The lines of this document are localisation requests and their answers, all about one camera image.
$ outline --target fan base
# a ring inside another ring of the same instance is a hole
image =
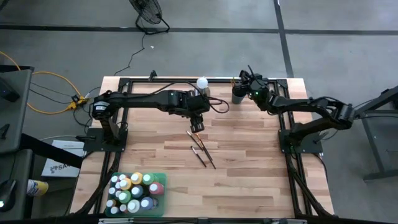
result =
[[[159,28],[149,28],[149,27],[141,27],[138,25],[139,19],[141,18],[141,15],[137,16],[136,19],[136,27],[143,31],[146,35],[154,35],[154,34],[160,34],[160,33],[164,33],[164,32],[169,32],[170,30],[170,26],[166,23],[166,21],[163,20],[163,18],[159,17],[159,19],[166,24],[167,28],[165,30],[163,30],[164,28],[160,28],[161,30],[159,30]]]

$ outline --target butcher block tabletop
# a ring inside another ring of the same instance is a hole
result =
[[[100,94],[106,90],[117,91],[119,79],[104,77]],[[303,79],[288,78],[287,83],[291,98],[307,98]],[[134,83],[132,92],[150,93],[166,84]],[[230,105],[225,114],[213,110],[203,113],[205,130],[200,132],[200,137],[216,170],[204,152],[197,150],[207,168],[190,149],[196,145],[186,133],[190,130],[189,119],[157,109],[130,108],[127,146],[119,171],[166,173],[164,217],[293,217],[286,161],[279,149],[278,117],[260,111],[248,98],[240,105],[233,105],[230,83],[209,83],[209,87],[211,96],[226,100]],[[168,89],[193,88],[179,83]],[[226,109],[226,105],[215,107]],[[301,123],[312,120],[310,113],[294,112],[294,118]],[[98,121],[92,126],[101,127]],[[314,155],[303,154],[302,157],[308,188],[324,208],[333,213],[322,164]],[[103,158],[103,152],[94,152],[83,161],[70,212],[79,210],[94,192],[100,180]],[[108,189],[104,192],[101,211],[105,208]],[[298,197],[304,211],[300,190]]]

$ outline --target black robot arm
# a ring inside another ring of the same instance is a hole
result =
[[[190,118],[191,130],[197,133],[205,129],[202,113],[210,110],[207,98],[193,91],[163,90],[154,94],[117,93],[107,91],[94,99],[93,118],[100,121],[106,144],[119,142],[119,127],[112,122],[112,115],[120,108],[157,108],[169,114]]]
[[[291,145],[299,145],[309,134],[317,133],[329,128],[349,129],[354,120],[354,109],[351,104],[324,96],[316,99],[287,99],[276,95],[269,89],[268,79],[259,74],[249,74],[242,70],[241,81],[233,87],[236,96],[248,95],[261,111],[269,114],[285,113],[287,111],[314,112],[322,118],[309,123],[295,123],[286,140]]]

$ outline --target concrete floor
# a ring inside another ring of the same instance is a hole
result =
[[[160,0],[172,27],[277,29],[272,0]],[[398,2],[393,0],[280,0],[286,29],[396,30]],[[136,12],[117,0],[12,0],[0,12],[8,24],[134,26]],[[86,93],[105,75],[126,66],[141,47],[139,32],[43,32],[0,30],[0,50],[20,65],[62,74]],[[396,35],[287,35],[294,77],[304,78],[308,95],[332,96],[354,105],[398,84]],[[145,51],[134,56],[121,75],[207,75],[230,77],[250,64],[266,77],[287,77],[279,34],[181,33],[147,36]],[[0,63],[10,64],[0,57]],[[54,77],[33,81],[73,90]],[[67,97],[47,93],[58,100]],[[49,111],[63,109],[33,93],[29,101]],[[24,132],[37,138],[83,134],[71,113],[55,116],[27,110]],[[87,114],[78,118],[86,121]],[[335,213],[341,217],[398,221],[398,179],[364,183],[377,170],[360,122],[323,142]],[[40,158],[35,176],[40,178]],[[35,217],[65,213],[72,191],[52,193],[37,202]]]

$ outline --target white ball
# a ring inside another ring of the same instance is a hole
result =
[[[208,84],[207,78],[205,78],[205,77],[198,78],[198,80],[197,80],[197,87],[198,88],[204,89],[204,88],[207,87],[207,84]]]

